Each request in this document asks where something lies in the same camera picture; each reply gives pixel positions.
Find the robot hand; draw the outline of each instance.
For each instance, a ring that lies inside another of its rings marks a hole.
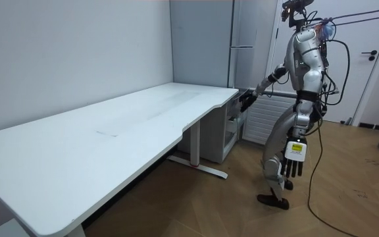
[[[240,97],[241,113],[245,112],[254,102],[257,100],[258,95],[255,95],[254,92],[249,92]]]

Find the drawer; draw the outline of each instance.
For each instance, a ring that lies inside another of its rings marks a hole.
[[[236,133],[247,119],[247,111],[241,113],[237,118],[231,117],[226,121],[226,131]]]

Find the robot leg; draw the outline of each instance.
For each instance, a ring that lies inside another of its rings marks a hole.
[[[263,174],[272,190],[272,195],[260,194],[257,199],[263,204],[282,209],[289,209],[289,202],[282,198],[285,177],[280,174],[282,156],[279,153],[286,145],[288,130],[295,125],[295,117],[296,113],[291,107],[278,119],[268,137],[263,153]]]

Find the wooden floor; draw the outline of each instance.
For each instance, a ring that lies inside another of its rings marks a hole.
[[[379,236],[379,131],[324,123],[324,155],[315,174],[312,206],[329,223],[358,236]],[[320,146],[308,139],[302,177],[284,191],[290,210],[259,203],[268,194],[262,149],[240,142],[222,165],[227,180],[165,161],[86,229],[99,236],[345,236],[307,208],[308,183]]]

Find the metal panel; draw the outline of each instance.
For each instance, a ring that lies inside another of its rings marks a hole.
[[[294,103],[294,98],[280,96],[259,97],[248,110],[248,118],[242,138],[258,144],[266,144],[272,127],[278,118]]]
[[[171,1],[174,81],[228,86],[232,1]]]

